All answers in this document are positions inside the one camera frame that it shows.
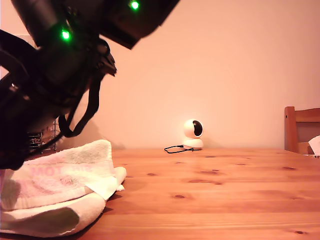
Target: security camera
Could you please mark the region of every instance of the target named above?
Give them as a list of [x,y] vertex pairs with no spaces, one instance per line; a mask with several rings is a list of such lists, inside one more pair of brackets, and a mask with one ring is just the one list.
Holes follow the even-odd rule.
[[200,139],[204,132],[201,122],[190,119],[184,124],[184,135],[183,147],[185,149],[200,150],[204,146],[204,143]]

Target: green led light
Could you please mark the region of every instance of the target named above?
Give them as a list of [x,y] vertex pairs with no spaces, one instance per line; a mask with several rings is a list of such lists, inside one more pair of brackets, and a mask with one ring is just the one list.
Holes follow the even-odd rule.
[[131,2],[131,7],[134,10],[137,10],[139,8],[139,3],[137,1],[133,1],[133,2]]
[[70,33],[68,31],[62,31],[62,37],[64,40],[70,39]]

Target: camera lens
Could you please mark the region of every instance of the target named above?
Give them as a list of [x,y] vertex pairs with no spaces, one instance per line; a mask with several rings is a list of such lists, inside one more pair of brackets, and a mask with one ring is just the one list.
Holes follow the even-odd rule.
[[193,121],[193,126],[194,126],[194,135],[199,137],[202,134],[202,125],[198,121]]

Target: folded towel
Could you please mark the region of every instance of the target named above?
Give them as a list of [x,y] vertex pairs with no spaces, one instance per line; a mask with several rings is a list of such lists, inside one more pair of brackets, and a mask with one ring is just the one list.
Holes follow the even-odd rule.
[[74,234],[97,219],[115,191],[124,190],[126,175],[124,167],[114,168],[106,140],[6,170],[0,182],[0,232],[43,238]]
[[[126,169],[116,167],[115,176],[121,183]],[[93,192],[53,205],[1,211],[1,233],[42,238],[72,235],[94,222],[105,205],[105,200]]]
[[6,170],[1,208],[9,211],[48,206],[92,192],[107,200],[121,188],[115,173],[107,140],[26,161],[17,171]]

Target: metal rack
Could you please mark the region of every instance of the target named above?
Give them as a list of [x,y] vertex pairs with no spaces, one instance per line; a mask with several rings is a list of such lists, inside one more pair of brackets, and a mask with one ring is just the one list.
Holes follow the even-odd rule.
[[[55,138],[57,135],[57,121],[54,120],[53,124],[50,127],[47,127],[46,130],[37,133],[31,133],[29,137],[29,151],[33,152],[34,150],[41,148],[44,144],[48,143],[50,140]],[[56,151],[56,143],[52,144],[50,147],[44,149],[44,151]]]

